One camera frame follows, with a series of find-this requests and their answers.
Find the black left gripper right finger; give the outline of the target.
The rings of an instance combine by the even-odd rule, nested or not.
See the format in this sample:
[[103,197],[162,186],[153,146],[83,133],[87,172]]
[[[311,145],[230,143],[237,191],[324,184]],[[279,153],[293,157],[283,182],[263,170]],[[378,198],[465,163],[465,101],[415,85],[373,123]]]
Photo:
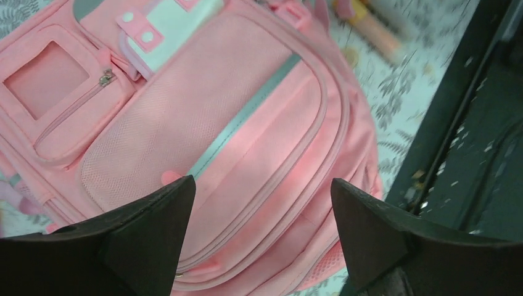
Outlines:
[[522,244],[424,220],[347,181],[331,200],[348,279],[343,295],[521,295]]

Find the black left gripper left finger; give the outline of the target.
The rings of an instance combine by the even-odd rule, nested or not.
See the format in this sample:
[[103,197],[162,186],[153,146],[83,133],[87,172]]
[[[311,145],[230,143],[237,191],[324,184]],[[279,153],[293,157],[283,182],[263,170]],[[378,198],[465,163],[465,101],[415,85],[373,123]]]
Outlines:
[[192,176],[51,234],[1,240],[2,295],[170,295]]

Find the pink student backpack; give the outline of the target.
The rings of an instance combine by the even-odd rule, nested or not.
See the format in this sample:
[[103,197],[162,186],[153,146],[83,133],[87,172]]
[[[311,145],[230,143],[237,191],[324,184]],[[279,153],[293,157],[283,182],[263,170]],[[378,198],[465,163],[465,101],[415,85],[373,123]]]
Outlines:
[[186,175],[173,295],[287,295],[345,266],[330,186],[382,195],[326,1],[52,1],[1,40],[1,193],[66,226]]

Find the pink highlighter pen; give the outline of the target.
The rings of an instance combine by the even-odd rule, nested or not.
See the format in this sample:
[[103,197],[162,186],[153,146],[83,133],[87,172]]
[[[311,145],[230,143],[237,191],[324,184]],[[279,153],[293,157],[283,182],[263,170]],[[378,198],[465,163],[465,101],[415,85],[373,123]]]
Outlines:
[[393,1],[370,0],[367,6],[384,19],[394,32],[398,33],[403,39],[412,41],[419,36],[419,30],[414,23],[394,8]]

